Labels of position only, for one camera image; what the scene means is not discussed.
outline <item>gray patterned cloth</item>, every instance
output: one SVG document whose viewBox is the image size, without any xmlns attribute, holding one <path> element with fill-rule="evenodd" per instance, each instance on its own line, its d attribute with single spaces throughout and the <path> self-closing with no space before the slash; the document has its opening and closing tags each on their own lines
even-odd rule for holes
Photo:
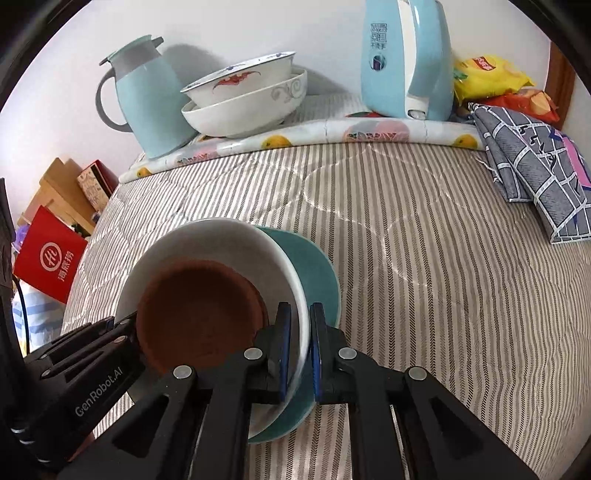
<svg viewBox="0 0 591 480">
<path fill-rule="evenodd" d="M 422 365 L 540 476 L 591 433 L 591 242 L 552 247 L 477 160 L 424 144 L 334 144 L 234 155 L 121 185 L 76 274 L 64 331 L 115 312 L 129 272 L 192 220 L 298 232 L 329 256 L 340 327 L 383 366 Z M 126 395 L 96 430 L 111 425 Z M 249 448 L 251 480 L 351 477 L 346 406 L 316 407 Z"/>
<path fill-rule="evenodd" d="M 533 202 L 551 243 L 591 238 L 591 176 L 574 142 L 523 113 L 478 104 L 470 110 L 505 200 Z"/>
</svg>

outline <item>red bat pattern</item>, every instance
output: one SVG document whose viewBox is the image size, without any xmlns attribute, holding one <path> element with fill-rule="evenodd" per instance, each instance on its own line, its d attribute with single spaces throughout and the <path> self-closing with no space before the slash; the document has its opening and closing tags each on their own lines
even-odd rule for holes
<svg viewBox="0 0 591 480">
<path fill-rule="evenodd" d="M 214 86 L 212 90 L 215 90 L 217 86 L 219 85 L 238 85 L 240 82 L 243 82 L 244 80 L 246 80 L 246 78 L 249 75 L 252 75 L 253 73 L 258 73 L 259 75 L 261 74 L 261 72 L 243 72 L 243 73 L 237 73 L 236 75 L 232 75 L 231 77 L 228 77 L 227 79 L 222 79 L 219 82 L 217 82 Z"/>
</svg>

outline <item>kettle handle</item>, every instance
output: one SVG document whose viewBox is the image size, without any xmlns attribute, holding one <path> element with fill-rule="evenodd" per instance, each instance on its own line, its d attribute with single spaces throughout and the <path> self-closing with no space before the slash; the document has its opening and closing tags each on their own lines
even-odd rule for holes
<svg viewBox="0 0 591 480">
<path fill-rule="evenodd" d="M 408 93 L 429 97 L 441 73 L 443 32 L 436 0 L 410 0 L 417 42 L 417 63 Z"/>
<path fill-rule="evenodd" d="M 105 76 L 103 78 L 101 78 L 101 80 L 99 82 L 99 86 L 96 89 L 96 96 L 95 96 L 96 112 L 99 114 L 100 119 L 105 123 L 105 125 L 107 127 L 111 127 L 113 130 L 117 130 L 119 132 L 132 133 L 133 130 L 131 129 L 129 124 L 123 124 L 123 125 L 116 124 L 113 120 L 111 120 L 107 116 L 107 114 L 105 113 L 105 110 L 103 109 L 103 103 L 100 99 L 100 93 L 103 89 L 103 85 L 105 84 L 105 82 L 108 79 L 110 79 L 111 77 L 115 78 L 115 71 L 113 69 L 109 69 L 109 71 L 107 73 L 105 73 Z"/>
</svg>

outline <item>yellow snack bag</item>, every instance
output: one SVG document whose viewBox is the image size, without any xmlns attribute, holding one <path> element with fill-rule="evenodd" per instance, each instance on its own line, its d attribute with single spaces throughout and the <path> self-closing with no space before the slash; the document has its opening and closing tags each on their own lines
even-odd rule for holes
<svg viewBox="0 0 591 480">
<path fill-rule="evenodd" d="M 523 87 L 535 85 L 525 73 L 515 70 L 508 60 L 494 55 L 456 62 L 453 77 L 460 105 L 464 100 L 515 93 Z"/>
</svg>

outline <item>hi logo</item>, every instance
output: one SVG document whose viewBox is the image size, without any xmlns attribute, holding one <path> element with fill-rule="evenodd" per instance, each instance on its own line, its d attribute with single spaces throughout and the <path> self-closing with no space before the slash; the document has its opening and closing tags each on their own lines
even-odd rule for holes
<svg viewBox="0 0 591 480">
<path fill-rule="evenodd" d="M 61 249 L 54 242 L 48 242 L 41 248 L 40 254 L 41 266 L 48 272 L 53 272 L 60 268 Z"/>
</svg>

